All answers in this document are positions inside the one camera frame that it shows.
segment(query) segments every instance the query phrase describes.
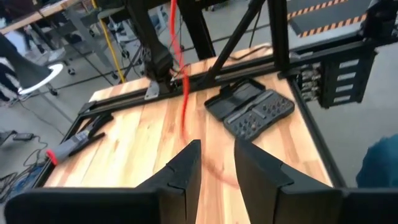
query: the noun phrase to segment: screwdriver bit set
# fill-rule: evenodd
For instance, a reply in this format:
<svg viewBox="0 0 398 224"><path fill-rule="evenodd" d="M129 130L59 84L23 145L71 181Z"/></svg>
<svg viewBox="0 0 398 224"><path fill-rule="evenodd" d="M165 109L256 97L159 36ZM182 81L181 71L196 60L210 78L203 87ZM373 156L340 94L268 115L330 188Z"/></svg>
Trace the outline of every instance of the screwdriver bit set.
<svg viewBox="0 0 398 224"><path fill-rule="evenodd" d="M237 138L252 141L294 111L293 101L274 90L266 90L264 85L254 80L238 82L237 87L228 89L228 94L217 95L205 102L212 115Z"/></svg>

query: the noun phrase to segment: red wire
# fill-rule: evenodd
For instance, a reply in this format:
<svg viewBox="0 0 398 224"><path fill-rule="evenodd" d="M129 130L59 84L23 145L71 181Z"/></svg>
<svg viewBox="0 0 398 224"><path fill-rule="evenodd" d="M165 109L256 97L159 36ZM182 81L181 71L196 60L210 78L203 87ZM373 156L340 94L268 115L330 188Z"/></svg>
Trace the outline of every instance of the red wire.
<svg viewBox="0 0 398 224"><path fill-rule="evenodd" d="M181 114L181 138L182 141L185 145L187 145L187 132L185 129L185 113L187 112L187 104L188 104L188 96L189 96L189 91L190 91L190 84L189 84L189 77L187 74L187 71L185 70L184 67L184 62L183 62L183 57L181 54L181 49L179 46L179 43L177 41L176 35L175 35L175 10L177 8L177 0L171 0L171 8L170 8L170 36L172 39L172 46L174 49L174 52L176 56L178 57L178 64L180 66L180 69L182 72L182 92L183 92L183 105L182 105L182 114ZM213 174L218 180L236 188L239 189L238 182L236 179L232 178L224 178L222 175L222 171L218 171L215 164L212 163L208 158L205 156L202 156L202 163L205 166L205 168Z"/></svg>

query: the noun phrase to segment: hazard stripe tape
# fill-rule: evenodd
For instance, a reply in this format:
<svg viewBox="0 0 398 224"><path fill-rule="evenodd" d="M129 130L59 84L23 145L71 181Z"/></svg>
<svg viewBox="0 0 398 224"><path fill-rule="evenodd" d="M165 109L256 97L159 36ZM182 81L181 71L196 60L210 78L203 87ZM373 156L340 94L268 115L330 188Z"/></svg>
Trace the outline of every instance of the hazard stripe tape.
<svg viewBox="0 0 398 224"><path fill-rule="evenodd" d="M312 11L316 11L316 10L319 10L319 9L323 9L323 8L326 8L326 7L329 7L329 6L334 6L335 4L343 3L343 2L346 2L346 1L348 1L348 0L330 0L328 2L317 4L316 6L306 7L305 9L300 9L298 11L288 13L287 14L287 19L291 19L291 18L296 17L296 16L304 15L306 13L309 13L309 12L312 12Z"/></svg>
<svg viewBox="0 0 398 224"><path fill-rule="evenodd" d="M320 33L324 32L324 31L340 28L340 27L343 27L343 26L348 26L348 25L351 25L351 24L354 24L354 23L357 23L357 22L362 22L365 19L366 19L366 14L363 14L362 16L357 16L357 17L354 17L352 19L347 19L345 21L340 21L340 22L334 22L334 23L332 23L330 25L326 25L326 26L323 26L323 27L318 27L318 28L315 28L315 29L312 29L312 30L305 31L305 32L299 34L298 37L308 37L310 35L320 34Z"/></svg>

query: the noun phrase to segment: teal fabric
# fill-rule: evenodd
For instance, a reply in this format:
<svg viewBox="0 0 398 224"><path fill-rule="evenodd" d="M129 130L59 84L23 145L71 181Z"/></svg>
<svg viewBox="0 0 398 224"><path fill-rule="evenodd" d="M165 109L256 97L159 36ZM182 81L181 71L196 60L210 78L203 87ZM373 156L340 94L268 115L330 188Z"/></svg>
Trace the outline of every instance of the teal fabric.
<svg viewBox="0 0 398 224"><path fill-rule="evenodd" d="M398 187L398 134L368 149L356 182L359 188Z"/></svg>

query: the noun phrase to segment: wooden workbench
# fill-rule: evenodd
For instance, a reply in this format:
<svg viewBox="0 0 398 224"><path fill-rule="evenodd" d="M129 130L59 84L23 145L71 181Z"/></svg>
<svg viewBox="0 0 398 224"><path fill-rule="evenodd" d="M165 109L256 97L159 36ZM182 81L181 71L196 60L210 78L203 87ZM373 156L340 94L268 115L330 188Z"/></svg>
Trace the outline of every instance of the wooden workbench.
<svg viewBox="0 0 398 224"><path fill-rule="evenodd" d="M235 56L252 49L239 51ZM271 53L272 50L260 50L247 59ZM190 66L190 73L208 70L214 61L215 58L211 58L194 63ZM287 82L278 80L276 74L257 80L294 100ZM148 84L149 81L142 78L97 91L91 100L138 90ZM207 99L218 94L218 90L212 88L190 94L187 129L191 139L201 139L202 153L215 163L216 168L236 180L234 138L203 106ZM182 97L176 97L113 113L114 121L102 130L106 132L106 137L58 165L45 187L139 185L184 148L179 135L181 107ZM298 106L290 116L264 131L254 143L299 171L331 185ZM238 189L220 182L206 169L202 169L201 176L197 223L249 223Z"/></svg>
<svg viewBox="0 0 398 224"><path fill-rule="evenodd" d="M40 12L43 14L43 16L51 16L52 14L55 14L57 12L60 12L62 10L65 10L66 8L72 6L79 0L62 0L57 3L51 4L49 6L43 7ZM21 27L27 26L33 22L36 22L38 20L42 19L42 16L38 12L33 12L31 15L26 16L25 18L14 22L2 29L0 29L0 32L2 34L7 34L8 32L14 31L16 29L19 29Z"/></svg>

